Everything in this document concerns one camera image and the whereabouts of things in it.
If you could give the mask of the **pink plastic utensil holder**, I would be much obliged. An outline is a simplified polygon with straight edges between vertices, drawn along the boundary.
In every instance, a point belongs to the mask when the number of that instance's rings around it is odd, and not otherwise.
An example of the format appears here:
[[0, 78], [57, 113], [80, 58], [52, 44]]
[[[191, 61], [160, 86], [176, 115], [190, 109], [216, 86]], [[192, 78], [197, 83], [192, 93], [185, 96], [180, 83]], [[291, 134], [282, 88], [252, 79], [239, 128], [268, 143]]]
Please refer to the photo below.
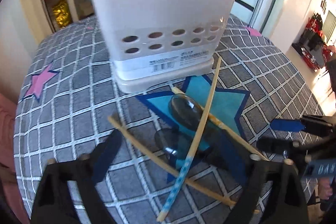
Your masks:
[[235, 0], [91, 0], [124, 93], [204, 75]]

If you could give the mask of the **grey checked tablecloth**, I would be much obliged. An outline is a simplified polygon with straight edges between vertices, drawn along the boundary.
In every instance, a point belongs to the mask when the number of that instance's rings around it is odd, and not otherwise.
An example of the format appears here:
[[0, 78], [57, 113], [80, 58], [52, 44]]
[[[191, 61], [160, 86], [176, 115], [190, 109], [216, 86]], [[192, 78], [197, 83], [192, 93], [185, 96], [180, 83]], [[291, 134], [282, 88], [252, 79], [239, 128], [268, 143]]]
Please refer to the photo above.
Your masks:
[[[264, 37], [250, 36], [235, 16], [214, 54], [222, 58], [218, 87], [249, 91], [240, 123], [248, 143], [263, 136], [315, 141], [306, 133], [273, 131], [274, 118], [321, 115], [298, 69]], [[158, 156], [154, 134], [166, 126], [136, 94], [120, 91], [95, 17], [71, 24], [39, 46], [24, 80], [14, 129], [18, 188], [30, 213], [46, 162], [89, 153], [112, 131], [114, 115]], [[155, 223], [171, 184], [167, 173], [123, 140], [96, 188], [117, 223]]]

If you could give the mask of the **bamboo chopstick blue dotted end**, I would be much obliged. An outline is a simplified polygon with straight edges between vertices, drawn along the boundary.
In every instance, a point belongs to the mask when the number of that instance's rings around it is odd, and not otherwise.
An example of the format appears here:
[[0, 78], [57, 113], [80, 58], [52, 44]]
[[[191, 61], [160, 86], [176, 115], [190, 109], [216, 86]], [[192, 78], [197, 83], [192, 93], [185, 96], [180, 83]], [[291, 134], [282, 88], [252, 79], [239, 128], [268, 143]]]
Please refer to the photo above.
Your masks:
[[218, 77], [219, 77], [219, 70], [220, 70], [220, 66], [221, 66], [221, 62], [222, 62], [222, 58], [219, 57], [218, 58], [218, 62], [217, 62], [217, 66], [215, 69], [215, 74], [214, 74], [214, 78], [211, 84], [211, 88], [209, 91], [209, 95], [207, 97], [207, 101], [206, 101], [206, 105], [205, 108], [203, 110], [200, 122], [198, 124], [197, 130], [195, 132], [193, 141], [191, 143], [190, 149], [186, 155], [184, 164], [180, 170], [180, 173], [177, 177], [177, 179], [175, 180], [175, 184], [162, 208], [162, 210], [160, 211], [159, 215], [157, 216], [157, 222], [162, 222], [165, 220], [165, 218], [167, 217], [173, 203], [175, 202], [175, 199], [177, 197], [177, 195], [179, 194], [179, 191], [181, 189], [181, 187], [183, 186], [183, 183], [185, 182], [186, 176], [190, 170], [190, 166], [191, 163], [193, 162], [194, 156], [197, 152], [199, 143], [201, 141], [208, 117], [209, 117], [209, 113], [210, 113], [210, 108], [212, 105], [212, 101], [213, 101], [213, 97], [214, 97], [214, 93], [215, 93], [215, 88], [217, 86], [217, 81], [218, 81]]

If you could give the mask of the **dark translucent plastic spoon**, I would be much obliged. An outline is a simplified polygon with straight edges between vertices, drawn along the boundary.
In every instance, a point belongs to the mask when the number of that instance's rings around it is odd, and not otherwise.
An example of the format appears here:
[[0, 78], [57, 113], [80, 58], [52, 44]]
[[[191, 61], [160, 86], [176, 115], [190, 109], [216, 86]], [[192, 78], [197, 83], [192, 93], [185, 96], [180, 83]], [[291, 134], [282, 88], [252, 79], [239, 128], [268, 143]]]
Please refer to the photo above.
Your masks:
[[[168, 107], [169, 113], [180, 125], [196, 132], [203, 110], [195, 100], [185, 94], [174, 94]], [[211, 145], [216, 145], [220, 141], [220, 133], [220, 128], [208, 119], [202, 138]]]

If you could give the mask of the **plain bamboo chopstick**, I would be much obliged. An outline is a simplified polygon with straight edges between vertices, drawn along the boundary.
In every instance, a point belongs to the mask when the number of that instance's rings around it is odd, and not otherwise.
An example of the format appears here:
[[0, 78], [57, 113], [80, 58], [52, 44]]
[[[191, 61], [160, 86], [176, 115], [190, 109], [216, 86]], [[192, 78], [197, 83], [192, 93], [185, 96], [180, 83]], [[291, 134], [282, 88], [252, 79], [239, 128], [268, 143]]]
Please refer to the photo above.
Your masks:
[[[138, 149], [138, 145], [122, 134], [121, 151], [126, 153], [129, 160], [113, 163], [109, 171], [109, 178], [113, 191], [120, 205], [147, 201], [156, 215], [169, 195], [171, 184], [166, 184], [163, 179], [172, 168], [166, 169], [163, 153], [151, 152], [149, 149]], [[216, 192], [193, 182], [183, 185], [175, 200], [171, 211], [167, 215], [168, 221], [173, 221], [188, 214], [201, 215], [200, 207], [211, 209], [217, 205], [232, 209], [235, 202], [222, 195], [222, 191], [215, 188]]]

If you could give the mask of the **gold foil package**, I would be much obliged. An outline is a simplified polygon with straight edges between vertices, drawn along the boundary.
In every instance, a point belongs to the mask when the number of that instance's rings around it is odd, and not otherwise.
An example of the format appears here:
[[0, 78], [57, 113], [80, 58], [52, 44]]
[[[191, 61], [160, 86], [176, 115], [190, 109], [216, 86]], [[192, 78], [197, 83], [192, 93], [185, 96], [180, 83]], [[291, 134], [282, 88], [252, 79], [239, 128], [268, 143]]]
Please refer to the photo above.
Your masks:
[[56, 23], [60, 28], [64, 28], [72, 23], [72, 17], [67, 0], [59, 0], [52, 6], [52, 13]]

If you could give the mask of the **pink plastic stool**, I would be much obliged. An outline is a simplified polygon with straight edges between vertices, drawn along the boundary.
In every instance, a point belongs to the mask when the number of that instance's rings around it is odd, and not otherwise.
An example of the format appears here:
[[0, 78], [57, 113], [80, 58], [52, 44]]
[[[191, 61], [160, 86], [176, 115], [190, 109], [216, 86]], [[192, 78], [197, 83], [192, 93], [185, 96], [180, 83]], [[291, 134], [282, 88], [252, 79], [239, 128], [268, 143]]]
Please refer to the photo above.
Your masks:
[[1, 189], [17, 219], [21, 223], [30, 223], [15, 173], [13, 135], [16, 108], [14, 102], [1, 94]]

